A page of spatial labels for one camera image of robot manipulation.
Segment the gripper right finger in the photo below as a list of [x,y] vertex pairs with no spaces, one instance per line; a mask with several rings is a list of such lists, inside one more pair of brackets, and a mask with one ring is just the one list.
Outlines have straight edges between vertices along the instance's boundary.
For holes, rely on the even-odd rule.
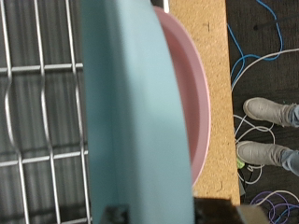
[[194,198],[195,224],[269,224],[256,205],[233,205],[227,199]]

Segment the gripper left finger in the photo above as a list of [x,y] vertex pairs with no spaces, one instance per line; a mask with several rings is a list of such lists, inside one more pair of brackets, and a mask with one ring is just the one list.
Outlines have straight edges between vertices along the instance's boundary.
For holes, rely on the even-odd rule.
[[104,209],[99,224],[130,224],[129,205],[108,205]]

